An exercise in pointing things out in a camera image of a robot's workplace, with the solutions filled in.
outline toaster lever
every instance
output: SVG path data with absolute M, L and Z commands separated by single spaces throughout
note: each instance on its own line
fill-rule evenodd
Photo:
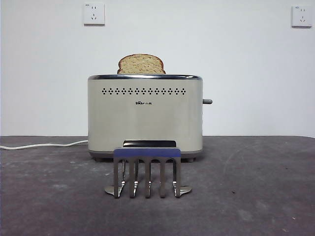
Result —
M 212 100 L 211 99 L 203 99 L 202 104 L 212 104 Z

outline ventilation holes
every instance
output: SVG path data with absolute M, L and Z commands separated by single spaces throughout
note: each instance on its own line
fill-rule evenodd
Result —
M 158 88 L 156 88 L 156 90 L 154 92 L 156 93 L 156 95 L 158 95 L 158 93 L 159 93 Z
M 169 93 L 169 95 L 171 95 L 173 90 L 171 88 L 169 88 L 169 90 L 167 92 Z
M 159 90 L 159 88 L 149 88 L 148 90 L 146 90 L 146 88 L 135 88 L 135 90 L 132 90 L 132 88 L 122 88 L 121 90 L 119 88 L 109 88 L 108 90 L 106 90 L 106 88 L 103 88 L 101 90 L 101 92 L 105 95 L 105 94 L 116 94 L 118 95 L 119 93 L 122 93 L 123 95 L 128 94 L 132 95 L 132 93 L 136 93 L 137 95 L 145 95 L 146 93 L 148 93 L 149 95 L 152 94 L 156 94 L 158 95 L 159 93 L 161 93 L 162 95 L 165 95 L 166 93 L 168 93 L 169 95 L 172 95 L 172 93 L 178 95 L 178 94 L 182 94 L 185 95 L 186 90 L 184 88 L 182 88 L 182 90 L 180 90 L 180 88 L 174 88 L 174 90 L 172 88 L 169 88 L 168 90 L 166 90 L 165 88 L 162 88 L 161 90 Z
M 144 95 L 144 94 L 146 93 L 145 88 L 143 88 L 143 89 L 141 90 L 141 92 L 142 92 L 142 94 Z

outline toaster top rim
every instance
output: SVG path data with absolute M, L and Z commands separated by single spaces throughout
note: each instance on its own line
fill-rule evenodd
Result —
M 202 80 L 197 75 L 169 75 L 169 74 L 119 74 L 119 75 L 91 75 L 88 80 L 112 79 L 160 79 L 160 80 Z

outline toaster base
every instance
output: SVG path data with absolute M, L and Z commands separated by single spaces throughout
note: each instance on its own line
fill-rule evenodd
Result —
M 89 150 L 91 157 L 97 161 L 102 162 L 108 159 L 113 159 L 113 151 L 92 151 Z M 187 159 L 188 162 L 193 162 L 194 158 L 198 158 L 202 155 L 202 150 L 197 151 L 182 151 L 181 159 Z

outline brand logo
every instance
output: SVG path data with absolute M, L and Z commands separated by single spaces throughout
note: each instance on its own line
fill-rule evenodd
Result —
M 152 105 L 152 102 L 141 102 L 141 101 L 137 101 L 136 105 Z

